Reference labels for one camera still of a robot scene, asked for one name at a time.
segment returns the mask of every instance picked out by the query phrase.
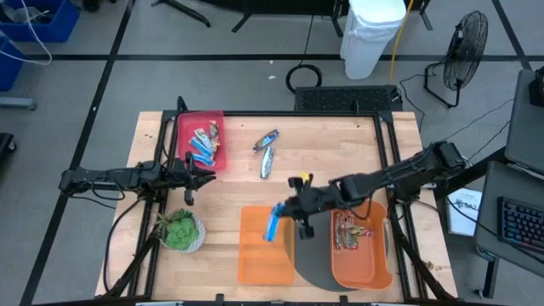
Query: keyboard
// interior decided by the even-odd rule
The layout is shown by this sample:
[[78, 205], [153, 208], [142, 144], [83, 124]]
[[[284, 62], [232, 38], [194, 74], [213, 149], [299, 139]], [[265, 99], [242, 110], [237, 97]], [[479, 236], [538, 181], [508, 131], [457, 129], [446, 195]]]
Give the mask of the keyboard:
[[544, 253], [544, 208], [503, 196], [498, 205], [499, 240]]

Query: orange plate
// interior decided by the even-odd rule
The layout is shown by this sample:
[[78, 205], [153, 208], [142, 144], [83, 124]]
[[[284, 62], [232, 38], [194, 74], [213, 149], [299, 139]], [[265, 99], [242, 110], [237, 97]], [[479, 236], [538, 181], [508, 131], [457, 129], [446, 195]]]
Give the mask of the orange plate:
[[245, 285], [289, 286], [295, 281], [295, 224], [281, 218], [274, 242], [264, 239], [272, 207], [241, 209], [238, 281]]
[[[360, 216], [366, 215], [368, 201], [354, 211]], [[331, 214], [331, 264], [332, 274], [338, 284], [354, 289], [387, 289], [393, 282], [393, 276], [388, 272], [383, 220], [387, 211], [378, 202], [373, 201], [371, 215], [366, 220], [354, 217], [358, 226], [374, 229], [372, 236], [361, 236], [356, 250], [337, 250], [334, 246], [334, 224], [336, 214]]]

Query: electric fan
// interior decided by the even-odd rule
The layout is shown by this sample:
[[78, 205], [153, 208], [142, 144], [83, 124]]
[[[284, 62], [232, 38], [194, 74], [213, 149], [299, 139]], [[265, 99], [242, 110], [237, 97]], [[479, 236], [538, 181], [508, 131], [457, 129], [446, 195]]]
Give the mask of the electric fan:
[[[487, 42], [487, 25], [487, 17], [479, 11], [466, 14], [456, 25], [456, 31], [453, 33], [445, 58], [425, 68], [423, 87], [448, 108], [459, 105], [461, 88], [467, 86], [478, 69]], [[442, 99], [428, 87], [428, 71], [438, 65], [444, 65], [444, 85], [457, 92], [454, 105]]]

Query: white cable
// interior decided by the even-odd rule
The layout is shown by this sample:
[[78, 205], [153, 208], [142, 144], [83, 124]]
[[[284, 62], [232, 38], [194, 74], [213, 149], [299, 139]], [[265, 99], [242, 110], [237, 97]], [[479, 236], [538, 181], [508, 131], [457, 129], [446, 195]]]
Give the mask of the white cable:
[[25, 8], [26, 21], [28, 22], [28, 28], [31, 30], [31, 33], [34, 36], [34, 38], [36, 38], [36, 41], [40, 44], [40, 46], [42, 46], [43, 50], [45, 50], [45, 52], [48, 54], [49, 60], [44, 63], [44, 62], [39, 62], [39, 61], [36, 61], [36, 60], [31, 60], [31, 59], [21, 59], [21, 58], [18, 58], [16, 56], [13, 56], [11, 54], [7, 54], [7, 53], [3, 52], [2, 50], [0, 50], [0, 54], [6, 55], [7, 57], [12, 58], [14, 60], [20, 60], [20, 61], [23, 61], [23, 62], [26, 62], [26, 63], [32, 63], [32, 64], [37, 64], [37, 65], [49, 65], [53, 61], [53, 56], [51, 55], [49, 50], [47, 48], [45, 48], [45, 46], [43, 45], [43, 42], [40, 40], [40, 38], [38, 38], [38, 36], [34, 32], [34, 27], [32, 26], [32, 23], [31, 23], [31, 16], [28, 13], [28, 8], [26, 7], [25, 0], [20, 0], [20, 2], [23, 4], [23, 7]]

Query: wooden table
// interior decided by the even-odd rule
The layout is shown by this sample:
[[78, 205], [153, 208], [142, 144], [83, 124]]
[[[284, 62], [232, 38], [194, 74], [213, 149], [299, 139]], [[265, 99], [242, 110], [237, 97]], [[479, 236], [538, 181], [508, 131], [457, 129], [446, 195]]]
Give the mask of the wooden table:
[[[161, 112], [140, 113], [128, 158], [129, 167], [153, 159], [155, 135], [158, 135], [161, 116]], [[413, 113], [394, 113], [394, 126], [402, 159], [422, 149]], [[313, 185], [319, 186], [327, 184], [329, 179], [346, 174], [379, 170], [380, 157], [372, 118], [226, 116], [224, 128], [228, 167], [217, 175], [217, 180], [195, 193], [195, 205], [190, 208], [207, 227], [206, 241], [198, 252], [189, 255], [161, 247], [153, 299], [211, 301], [217, 293], [223, 293], [227, 301], [280, 299], [293, 302], [337, 302], [341, 294], [347, 295], [350, 302], [402, 301], [393, 239], [389, 239], [391, 251], [388, 253], [388, 270], [395, 277], [387, 290], [329, 292], [312, 286], [298, 274], [294, 286], [242, 286], [237, 281], [241, 209], [244, 206], [272, 206], [292, 196], [293, 190], [287, 185], [287, 178], [299, 176], [302, 171], [313, 173]], [[259, 177], [262, 154], [254, 154], [252, 146], [274, 128], [280, 130], [280, 137], [274, 145], [274, 165], [269, 178], [262, 180]], [[389, 164], [392, 164], [387, 126], [384, 123], [382, 130]], [[117, 204], [116, 218], [134, 199], [135, 195], [127, 195], [127, 199]], [[376, 192], [374, 201], [387, 206], [385, 192]], [[430, 191], [422, 192], [422, 201], [435, 205]], [[167, 212], [181, 207], [187, 208], [183, 189], [170, 191]], [[118, 224], [112, 237], [110, 284], [121, 276], [133, 258], [143, 209], [143, 204], [135, 207]], [[432, 263], [433, 275], [446, 291], [456, 296], [438, 214], [416, 204], [411, 206], [411, 210], [423, 261]], [[388, 220], [385, 225], [390, 234], [392, 230]], [[408, 257], [405, 258], [412, 296], [416, 297], [413, 267]], [[147, 261], [141, 266], [138, 292], [144, 290], [148, 267]], [[99, 281], [97, 294], [103, 292], [102, 282]]]

